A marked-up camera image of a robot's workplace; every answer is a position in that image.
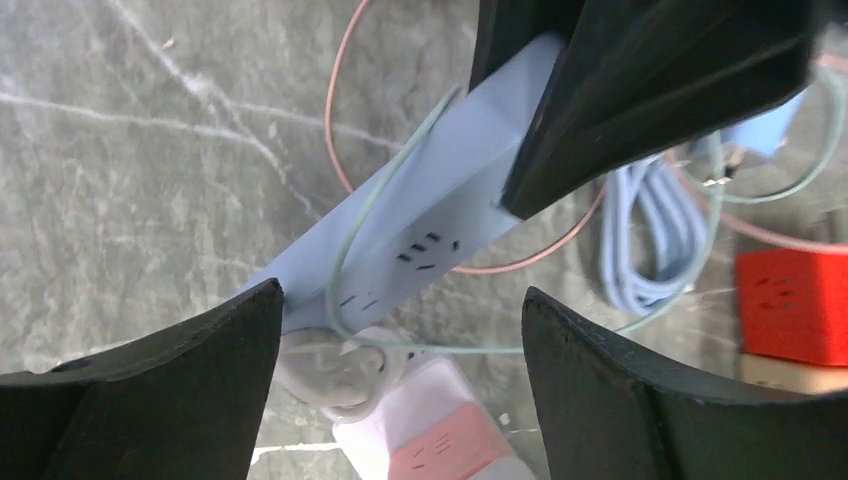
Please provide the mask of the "peach cube charger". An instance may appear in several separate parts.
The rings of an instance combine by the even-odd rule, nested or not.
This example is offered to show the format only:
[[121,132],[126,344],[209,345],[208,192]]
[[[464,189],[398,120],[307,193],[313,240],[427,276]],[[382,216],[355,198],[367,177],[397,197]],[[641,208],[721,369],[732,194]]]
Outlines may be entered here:
[[819,366],[742,354],[739,379],[745,383],[797,392],[822,394],[847,389],[847,368]]

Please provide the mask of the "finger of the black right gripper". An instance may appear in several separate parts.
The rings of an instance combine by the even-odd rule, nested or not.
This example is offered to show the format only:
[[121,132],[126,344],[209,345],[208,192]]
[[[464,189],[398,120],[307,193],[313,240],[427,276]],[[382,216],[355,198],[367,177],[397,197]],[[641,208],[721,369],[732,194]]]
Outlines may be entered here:
[[585,1],[502,203],[527,219],[598,176],[774,108],[808,83],[818,1]]
[[469,89],[541,34],[554,32],[570,39],[584,4],[584,0],[480,0]]

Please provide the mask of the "light blue power strip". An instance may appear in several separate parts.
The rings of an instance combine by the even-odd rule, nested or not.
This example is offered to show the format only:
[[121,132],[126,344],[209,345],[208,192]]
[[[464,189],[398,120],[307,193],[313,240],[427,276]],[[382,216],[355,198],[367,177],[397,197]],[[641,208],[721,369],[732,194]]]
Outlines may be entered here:
[[375,202],[336,301],[358,331],[518,224],[505,182],[563,41],[537,37],[448,109]]

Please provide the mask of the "red cube adapter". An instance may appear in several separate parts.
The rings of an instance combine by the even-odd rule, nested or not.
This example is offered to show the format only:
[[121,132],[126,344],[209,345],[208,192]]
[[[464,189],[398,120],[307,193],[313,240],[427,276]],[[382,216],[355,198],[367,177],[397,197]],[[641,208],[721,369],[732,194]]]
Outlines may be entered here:
[[847,257],[774,249],[736,257],[737,315],[747,353],[847,365]]

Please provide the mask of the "light blue charger plug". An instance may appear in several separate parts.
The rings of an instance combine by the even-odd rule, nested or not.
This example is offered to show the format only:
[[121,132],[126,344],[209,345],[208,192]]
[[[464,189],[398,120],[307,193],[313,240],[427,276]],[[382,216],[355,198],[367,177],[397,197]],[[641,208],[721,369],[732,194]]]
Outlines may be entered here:
[[763,161],[773,159],[805,94],[802,91],[778,107],[723,129],[723,144],[739,147]]

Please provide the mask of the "white round plug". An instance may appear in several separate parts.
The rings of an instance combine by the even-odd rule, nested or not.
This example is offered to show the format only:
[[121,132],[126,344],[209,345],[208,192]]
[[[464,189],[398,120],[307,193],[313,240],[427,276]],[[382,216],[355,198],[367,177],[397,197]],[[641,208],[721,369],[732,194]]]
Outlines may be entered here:
[[365,419],[401,379],[414,350],[384,349],[403,339],[397,331],[369,327],[351,339],[329,328],[281,336],[275,379],[300,402],[337,423]]

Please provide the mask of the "white power strip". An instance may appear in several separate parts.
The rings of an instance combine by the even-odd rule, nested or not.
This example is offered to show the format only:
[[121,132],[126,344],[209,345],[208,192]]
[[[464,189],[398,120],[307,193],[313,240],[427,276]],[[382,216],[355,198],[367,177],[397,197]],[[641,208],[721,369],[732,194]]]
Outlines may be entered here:
[[418,354],[365,419],[332,428],[362,479],[532,479],[455,362]]

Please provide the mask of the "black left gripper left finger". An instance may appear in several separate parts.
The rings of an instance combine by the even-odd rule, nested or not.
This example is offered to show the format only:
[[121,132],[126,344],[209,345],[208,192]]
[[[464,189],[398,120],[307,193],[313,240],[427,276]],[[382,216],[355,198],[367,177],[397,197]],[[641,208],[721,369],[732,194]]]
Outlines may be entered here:
[[183,322],[1,378],[5,479],[244,479],[278,356],[263,281]]

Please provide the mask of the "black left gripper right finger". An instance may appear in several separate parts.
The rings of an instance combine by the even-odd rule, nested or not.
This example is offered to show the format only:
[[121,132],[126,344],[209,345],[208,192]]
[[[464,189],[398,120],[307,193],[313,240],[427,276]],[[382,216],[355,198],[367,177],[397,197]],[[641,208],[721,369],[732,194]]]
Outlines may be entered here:
[[537,288],[522,340],[554,479],[843,479],[847,395],[747,384],[650,350]]

